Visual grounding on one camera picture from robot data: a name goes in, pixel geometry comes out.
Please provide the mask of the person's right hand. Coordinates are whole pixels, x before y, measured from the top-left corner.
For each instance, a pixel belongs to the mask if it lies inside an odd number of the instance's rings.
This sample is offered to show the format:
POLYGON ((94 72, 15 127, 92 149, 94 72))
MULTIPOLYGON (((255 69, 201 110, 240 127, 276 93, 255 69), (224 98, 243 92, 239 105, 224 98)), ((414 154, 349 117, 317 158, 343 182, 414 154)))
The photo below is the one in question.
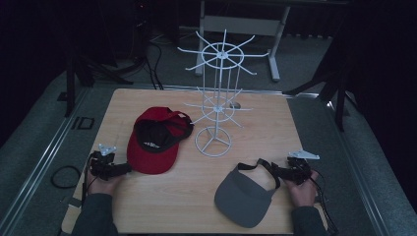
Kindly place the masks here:
POLYGON ((314 181, 318 176, 319 174, 313 170, 311 177, 300 185, 289 180, 284 181, 291 200, 296 207, 312 207, 315 204, 317 187, 314 181))

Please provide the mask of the metal floor rail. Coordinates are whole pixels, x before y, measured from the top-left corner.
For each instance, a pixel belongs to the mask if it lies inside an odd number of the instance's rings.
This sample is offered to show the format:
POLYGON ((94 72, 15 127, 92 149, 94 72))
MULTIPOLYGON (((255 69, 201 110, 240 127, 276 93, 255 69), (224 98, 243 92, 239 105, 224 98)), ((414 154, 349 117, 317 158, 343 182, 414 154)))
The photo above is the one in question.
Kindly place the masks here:
POLYGON ((389 236, 384 181, 391 172, 370 127, 361 115, 342 109, 339 133, 351 176, 377 236, 389 236))
POLYGON ((56 153, 64 143, 64 140, 70 131, 70 127, 76 120, 76 113, 88 94, 89 88, 82 88, 76 98, 76 105, 73 110, 69 115, 60 119, 59 127, 54 131, 53 137, 42 150, 42 153, 39 155, 39 160, 33 165, 33 169, 30 171, 16 197, 5 211, 4 217, 0 220, 0 234, 2 236, 11 236, 13 234, 16 225, 22 218, 32 196, 37 190, 50 164, 54 160, 56 153))

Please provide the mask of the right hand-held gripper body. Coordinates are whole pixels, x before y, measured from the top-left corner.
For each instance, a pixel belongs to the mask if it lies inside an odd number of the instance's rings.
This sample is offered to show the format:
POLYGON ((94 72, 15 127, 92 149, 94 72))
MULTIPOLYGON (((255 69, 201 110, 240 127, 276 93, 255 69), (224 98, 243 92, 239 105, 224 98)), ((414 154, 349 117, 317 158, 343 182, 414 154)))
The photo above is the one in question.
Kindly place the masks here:
POLYGON ((308 180, 312 175, 309 160, 319 160, 317 154, 310 153, 303 149, 291 151, 287 156, 289 165, 287 180, 295 182, 297 185, 308 180))

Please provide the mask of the black rectangular floor bracket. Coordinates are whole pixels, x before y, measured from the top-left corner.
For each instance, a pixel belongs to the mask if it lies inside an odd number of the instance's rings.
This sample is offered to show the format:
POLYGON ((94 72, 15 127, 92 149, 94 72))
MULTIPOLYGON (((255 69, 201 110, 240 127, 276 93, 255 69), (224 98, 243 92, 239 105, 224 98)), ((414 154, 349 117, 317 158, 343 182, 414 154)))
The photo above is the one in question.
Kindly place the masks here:
POLYGON ((77 117, 71 127, 72 130, 91 130, 95 120, 89 117, 77 117))

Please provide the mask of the grey sun visor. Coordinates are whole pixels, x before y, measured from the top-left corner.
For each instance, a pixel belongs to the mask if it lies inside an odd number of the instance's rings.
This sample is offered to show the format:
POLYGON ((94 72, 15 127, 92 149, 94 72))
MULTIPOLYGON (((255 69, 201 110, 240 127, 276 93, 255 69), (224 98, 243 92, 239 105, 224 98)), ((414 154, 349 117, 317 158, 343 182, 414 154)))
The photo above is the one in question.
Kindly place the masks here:
POLYGON ((214 203, 218 210, 234 223, 245 227, 257 226, 265 217, 271 199, 280 187, 279 177, 274 174, 272 166, 259 158, 255 165, 238 163, 218 186, 214 203), (266 190, 243 171, 254 170, 261 165, 275 181, 275 187, 266 190))

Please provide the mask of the white metal desk frame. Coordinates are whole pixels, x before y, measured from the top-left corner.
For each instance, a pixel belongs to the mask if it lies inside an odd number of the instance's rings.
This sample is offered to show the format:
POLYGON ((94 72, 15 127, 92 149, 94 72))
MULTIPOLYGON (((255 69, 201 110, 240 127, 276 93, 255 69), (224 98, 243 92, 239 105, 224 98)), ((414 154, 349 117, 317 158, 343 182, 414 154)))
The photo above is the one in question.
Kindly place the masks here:
POLYGON ((227 16, 213 16, 206 13, 206 2, 208 0, 200 0, 200 25, 199 34, 203 36, 206 31, 222 32, 227 30, 231 33, 272 36, 274 39, 273 46, 268 50, 268 64, 271 79, 274 82, 280 81, 278 65, 276 62, 276 51, 283 36, 287 17, 290 7, 283 8, 279 20, 267 19, 250 19, 227 16))

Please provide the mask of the black tripod stand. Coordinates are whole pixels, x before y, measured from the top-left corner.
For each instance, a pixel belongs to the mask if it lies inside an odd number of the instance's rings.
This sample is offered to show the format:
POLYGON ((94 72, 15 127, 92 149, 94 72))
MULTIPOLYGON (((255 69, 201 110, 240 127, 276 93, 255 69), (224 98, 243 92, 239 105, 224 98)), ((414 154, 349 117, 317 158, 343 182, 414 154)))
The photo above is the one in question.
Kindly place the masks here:
POLYGON ((343 132, 344 101, 346 96, 348 73, 351 66, 352 59, 344 59, 336 69, 328 69, 325 73, 321 73, 318 76, 314 75, 309 82, 297 88, 286 90, 283 94, 296 96, 306 89, 312 88, 320 83, 325 83, 325 86, 319 93, 318 99, 322 102, 329 103, 331 99, 336 96, 334 122, 339 131, 343 132))
POLYGON ((89 72, 89 67, 97 70, 107 78, 122 85, 131 85, 129 82, 117 76, 114 72, 106 69, 104 66, 94 62, 87 56, 70 55, 66 58, 66 91, 64 92, 64 100, 66 101, 65 116, 69 117, 76 106, 75 81, 79 79, 81 84, 91 87, 94 84, 94 78, 89 72))

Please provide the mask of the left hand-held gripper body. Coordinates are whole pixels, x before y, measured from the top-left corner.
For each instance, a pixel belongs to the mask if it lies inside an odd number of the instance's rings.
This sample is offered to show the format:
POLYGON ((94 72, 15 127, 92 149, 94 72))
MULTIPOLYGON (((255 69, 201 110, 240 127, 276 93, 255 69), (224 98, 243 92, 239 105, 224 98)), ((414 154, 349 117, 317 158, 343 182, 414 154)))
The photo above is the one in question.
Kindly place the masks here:
POLYGON ((109 147, 103 144, 98 145, 98 150, 94 150, 89 155, 89 171, 102 180, 116 176, 116 166, 113 163, 116 147, 109 147))

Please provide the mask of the red baseball cap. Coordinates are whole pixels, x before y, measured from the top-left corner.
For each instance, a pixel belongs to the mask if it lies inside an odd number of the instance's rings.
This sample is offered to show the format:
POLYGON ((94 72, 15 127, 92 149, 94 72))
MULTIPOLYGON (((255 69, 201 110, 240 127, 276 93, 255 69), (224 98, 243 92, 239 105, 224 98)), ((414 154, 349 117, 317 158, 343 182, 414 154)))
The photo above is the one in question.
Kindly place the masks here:
POLYGON ((168 107, 150 107, 135 121, 127 160, 135 171, 161 174, 176 161, 180 143, 194 130, 191 118, 168 107))

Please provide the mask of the person's left hand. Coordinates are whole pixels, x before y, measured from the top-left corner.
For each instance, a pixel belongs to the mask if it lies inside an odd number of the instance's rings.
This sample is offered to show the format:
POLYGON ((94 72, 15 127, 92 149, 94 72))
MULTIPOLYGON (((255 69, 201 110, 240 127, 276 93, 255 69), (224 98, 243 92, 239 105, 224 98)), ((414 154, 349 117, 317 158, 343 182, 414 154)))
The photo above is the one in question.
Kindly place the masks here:
POLYGON ((96 178, 88 172, 88 186, 87 193, 92 194, 106 194, 113 196, 119 184, 125 179, 124 176, 116 176, 107 181, 96 178))

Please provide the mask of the white wire display rack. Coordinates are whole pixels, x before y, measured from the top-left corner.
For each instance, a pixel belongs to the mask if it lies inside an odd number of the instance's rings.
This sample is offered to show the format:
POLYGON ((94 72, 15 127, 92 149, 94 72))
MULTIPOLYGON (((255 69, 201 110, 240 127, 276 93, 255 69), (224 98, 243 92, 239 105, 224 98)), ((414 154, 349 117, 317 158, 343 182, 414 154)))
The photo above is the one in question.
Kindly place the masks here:
POLYGON ((185 103, 190 107, 198 108, 201 116, 194 121, 195 125, 202 125, 202 129, 195 135, 195 146, 205 156, 219 157, 229 152, 232 147, 230 134, 222 128, 222 125, 231 122, 242 128, 234 116, 238 111, 251 111, 251 108, 243 108, 236 101, 242 92, 238 88, 240 73, 242 71, 255 76, 243 66, 248 58, 262 58, 265 54, 246 54, 242 47, 251 42, 252 36, 239 44, 226 41, 227 30, 223 33, 222 41, 209 42, 200 33, 197 37, 205 44, 199 50, 179 48, 181 52, 193 53, 198 56, 200 62, 187 71, 194 69, 203 70, 203 85, 197 87, 201 95, 200 103, 185 103))

